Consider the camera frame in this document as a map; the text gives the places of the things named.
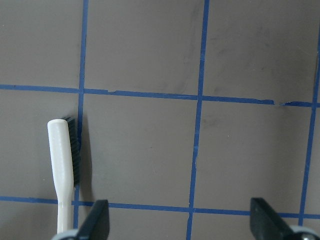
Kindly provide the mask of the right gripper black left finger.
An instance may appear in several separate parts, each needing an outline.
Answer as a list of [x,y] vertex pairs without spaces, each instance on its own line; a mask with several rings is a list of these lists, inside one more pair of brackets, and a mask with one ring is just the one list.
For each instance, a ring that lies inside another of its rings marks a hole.
[[94,202],[88,216],[79,228],[77,240],[107,240],[110,233],[109,202]]

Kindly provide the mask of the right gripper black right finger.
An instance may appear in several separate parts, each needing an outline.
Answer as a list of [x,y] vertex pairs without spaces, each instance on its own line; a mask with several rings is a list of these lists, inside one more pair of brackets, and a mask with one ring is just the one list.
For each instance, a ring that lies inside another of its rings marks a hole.
[[294,240],[295,233],[261,197],[250,200],[250,231],[255,240]]

